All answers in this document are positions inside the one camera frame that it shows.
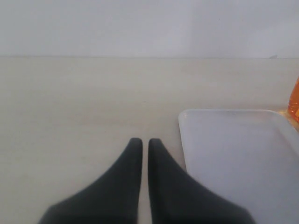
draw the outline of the orange bottle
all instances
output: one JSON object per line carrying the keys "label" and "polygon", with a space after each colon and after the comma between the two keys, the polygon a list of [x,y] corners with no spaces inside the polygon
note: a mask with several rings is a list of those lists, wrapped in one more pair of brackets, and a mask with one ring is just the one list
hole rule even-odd
{"label": "orange bottle", "polygon": [[296,85],[290,96],[288,112],[296,121],[299,122],[299,78],[297,79]]}

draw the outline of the plastic tray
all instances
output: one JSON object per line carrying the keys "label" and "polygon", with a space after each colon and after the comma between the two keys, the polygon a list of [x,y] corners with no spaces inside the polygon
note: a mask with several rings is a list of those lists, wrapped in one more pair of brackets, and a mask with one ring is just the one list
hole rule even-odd
{"label": "plastic tray", "polygon": [[267,110],[180,113],[187,172],[258,224],[299,223],[299,134]]}

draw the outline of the white wall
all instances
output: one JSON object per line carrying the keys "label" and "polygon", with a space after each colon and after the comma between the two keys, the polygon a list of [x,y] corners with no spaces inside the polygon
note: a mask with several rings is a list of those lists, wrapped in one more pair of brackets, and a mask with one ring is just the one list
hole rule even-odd
{"label": "white wall", "polygon": [[299,0],[0,0],[0,55],[299,57]]}

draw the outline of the white table surface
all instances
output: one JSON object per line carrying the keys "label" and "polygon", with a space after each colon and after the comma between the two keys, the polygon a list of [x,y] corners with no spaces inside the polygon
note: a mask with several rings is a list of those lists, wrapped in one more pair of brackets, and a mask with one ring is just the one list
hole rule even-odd
{"label": "white table surface", "polygon": [[92,183],[131,137],[144,143],[139,223],[150,224],[147,144],[185,168],[187,108],[283,112],[299,59],[0,58],[0,223],[37,223]]}

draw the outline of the orange object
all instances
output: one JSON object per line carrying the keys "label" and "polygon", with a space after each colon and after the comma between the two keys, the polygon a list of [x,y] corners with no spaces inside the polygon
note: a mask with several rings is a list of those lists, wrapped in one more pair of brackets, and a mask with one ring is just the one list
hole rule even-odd
{"label": "orange object", "polygon": [[290,96],[288,112],[296,121],[299,122],[299,78],[297,79],[296,85]]}

